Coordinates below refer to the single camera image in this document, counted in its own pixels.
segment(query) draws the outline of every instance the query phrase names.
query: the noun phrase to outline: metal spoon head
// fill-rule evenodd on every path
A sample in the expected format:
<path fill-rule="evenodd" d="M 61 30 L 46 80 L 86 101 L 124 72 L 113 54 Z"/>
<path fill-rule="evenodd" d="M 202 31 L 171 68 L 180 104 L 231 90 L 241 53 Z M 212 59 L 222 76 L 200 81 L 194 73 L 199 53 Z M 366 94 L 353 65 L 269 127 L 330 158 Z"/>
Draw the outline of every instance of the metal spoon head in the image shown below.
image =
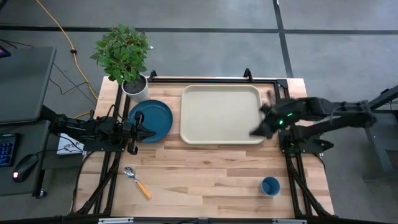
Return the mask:
<path fill-rule="evenodd" d="M 136 173 L 134 172 L 134 169 L 132 169 L 131 167 L 125 167 L 124 173 L 130 178 L 134 178 L 134 176 L 136 175 Z"/>

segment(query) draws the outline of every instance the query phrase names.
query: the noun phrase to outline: white pot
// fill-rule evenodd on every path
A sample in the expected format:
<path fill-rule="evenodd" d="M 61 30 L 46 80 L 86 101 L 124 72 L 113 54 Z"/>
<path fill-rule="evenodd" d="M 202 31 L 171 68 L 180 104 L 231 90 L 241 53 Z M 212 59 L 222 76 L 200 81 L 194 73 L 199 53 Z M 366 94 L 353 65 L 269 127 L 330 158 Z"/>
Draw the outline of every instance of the white pot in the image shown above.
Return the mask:
<path fill-rule="evenodd" d="M 140 76 L 144 77 L 145 79 L 145 88 L 143 90 L 141 90 L 139 93 L 128 93 L 124 90 L 124 85 L 122 85 L 122 90 L 123 92 L 125 92 L 125 94 L 127 96 L 130 96 L 130 98 L 132 98 L 135 102 L 139 103 L 141 101 L 145 101 L 145 100 L 149 100 L 149 93 L 148 93 L 148 81 L 147 78 L 145 78 L 145 76 L 143 76 L 142 74 L 140 74 Z"/>

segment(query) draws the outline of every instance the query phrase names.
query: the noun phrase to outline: keyboard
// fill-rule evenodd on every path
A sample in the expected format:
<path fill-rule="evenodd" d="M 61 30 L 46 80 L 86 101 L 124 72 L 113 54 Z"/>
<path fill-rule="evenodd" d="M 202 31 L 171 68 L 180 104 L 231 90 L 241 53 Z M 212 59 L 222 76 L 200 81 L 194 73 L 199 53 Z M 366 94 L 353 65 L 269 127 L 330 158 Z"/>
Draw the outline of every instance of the keyboard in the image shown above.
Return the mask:
<path fill-rule="evenodd" d="M 17 134 L 0 134 L 0 167 L 14 164 Z"/>

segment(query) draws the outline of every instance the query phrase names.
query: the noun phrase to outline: green leaves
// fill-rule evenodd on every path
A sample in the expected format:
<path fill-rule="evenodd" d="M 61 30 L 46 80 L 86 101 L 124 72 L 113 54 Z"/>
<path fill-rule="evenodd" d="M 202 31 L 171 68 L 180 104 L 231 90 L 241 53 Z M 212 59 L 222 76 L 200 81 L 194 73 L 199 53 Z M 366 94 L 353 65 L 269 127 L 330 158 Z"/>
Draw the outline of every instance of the green leaves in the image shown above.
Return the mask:
<path fill-rule="evenodd" d="M 95 44 L 97 52 L 90 58 L 104 67 L 109 80 L 120 85 L 134 82 L 140 72 L 147 70 L 144 66 L 149 50 L 147 37 L 134 28 L 119 24 Z"/>

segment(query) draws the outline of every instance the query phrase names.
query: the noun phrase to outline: potted plant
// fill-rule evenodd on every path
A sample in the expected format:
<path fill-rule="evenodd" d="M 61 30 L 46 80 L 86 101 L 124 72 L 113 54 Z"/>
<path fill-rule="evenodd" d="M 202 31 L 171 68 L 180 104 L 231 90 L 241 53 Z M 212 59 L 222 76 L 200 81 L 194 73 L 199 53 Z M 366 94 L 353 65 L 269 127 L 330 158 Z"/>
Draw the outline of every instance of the potted plant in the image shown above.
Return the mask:
<path fill-rule="evenodd" d="M 147 70 L 144 60 L 152 48 L 148 46 L 146 35 L 120 24 L 95 44 L 97 52 L 90 58 L 104 67 L 109 80 L 117 81 L 133 100 L 149 100 L 147 79 L 140 74 Z"/>

